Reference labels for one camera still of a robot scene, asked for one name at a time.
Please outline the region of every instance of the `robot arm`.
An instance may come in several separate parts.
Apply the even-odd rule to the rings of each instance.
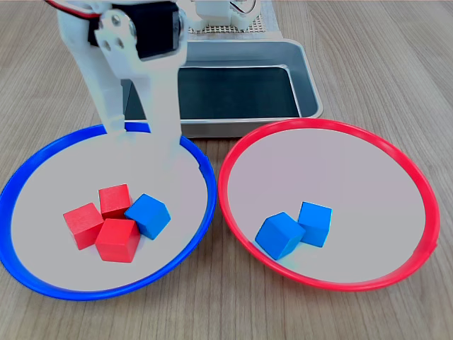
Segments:
[[[176,3],[47,3],[58,9],[62,39],[83,74],[107,132],[124,132],[120,80],[130,79],[159,147],[168,150],[179,145],[178,70],[187,57],[187,30],[185,14]]]
[[[252,5],[249,10],[239,8],[246,0],[179,0],[179,6],[185,11],[189,26],[194,30],[203,30],[207,26],[235,26],[246,30],[260,15],[261,0],[248,0]]]

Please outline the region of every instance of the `wood grain surface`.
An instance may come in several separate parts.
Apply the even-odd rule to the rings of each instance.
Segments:
[[[306,287],[265,268],[217,209],[178,268],[132,294],[65,302],[0,268],[0,339],[453,339],[453,3],[279,1],[305,47],[323,118],[377,133],[425,173],[439,246],[409,279],[369,293]],[[0,1],[0,185],[32,154],[99,123],[42,1]],[[216,174],[235,141],[197,141]]]

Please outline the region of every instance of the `red bowl rim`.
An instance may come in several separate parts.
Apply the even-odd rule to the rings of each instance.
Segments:
[[[277,132],[295,129],[324,129],[338,132],[344,132],[349,135],[365,140],[375,147],[380,148],[394,159],[412,178],[423,199],[425,207],[425,231],[422,238],[415,248],[413,255],[407,262],[395,271],[374,280],[359,282],[359,283],[333,283],[323,280],[316,280],[307,276],[300,275],[294,271],[279,265],[276,261],[266,256],[261,250],[250,242],[239,229],[234,217],[231,213],[228,200],[228,180],[236,163],[236,160],[241,154],[258,140],[272,135]],[[437,239],[440,232],[440,213],[437,200],[428,180],[425,178],[420,169],[399,149],[382,139],[381,137],[363,130],[353,125],[337,122],[334,120],[326,120],[320,118],[295,118],[291,120],[283,120],[276,123],[267,124],[248,133],[242,137],[230,150],[226,156],[224,163],[220,169],[219,175],[219,204],[224,215],[224,218],[243,246],[255,257],[272,270],[303,284],[310,285],[316,288],[327,290],[338,290],[345,292],[357,292],[385,288],[402,281],[415,273],[431,256],[437,246]]]

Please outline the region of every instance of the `wooden block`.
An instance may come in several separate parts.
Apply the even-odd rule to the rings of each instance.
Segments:
[[[104,219],[93,203],[63,214],[79,250],[92,246],[103,226]]]
[[[101,214],[104,219],[125,218],[125,211],[129,209],[132,204],[127,184],[100,189],[99,201],[101,203]]]
[[[297,222],[305,229],[301,242],[324,247],[331,228],[332,209],[303,202]]]
[[[171,220],[165,204],[145,193],[126,211],[125,216],[136,221],[140,232],[150,239],[156,239]]]
[[[294,251],[304,236],[304,228],[287,213],[268,217],[256,235],[255,241],[274,260]]]
[[[133,220],[106,219],[96,240],[102,260],[130,263],[139,245],[140,233]]]

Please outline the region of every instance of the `red cube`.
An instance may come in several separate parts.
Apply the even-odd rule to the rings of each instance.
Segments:
[[[125,212],[132,204],[127,184],[100,189],[99,201],[101,202],[101,214],[104,219],[125,218]]]
[[[92,246],[101,231],[104,219],[93,203],[63,214],[79,250]]]
[[[96,240],[102,260],[130,263],[139,245],[140,232],[133,220],[105,220]]]

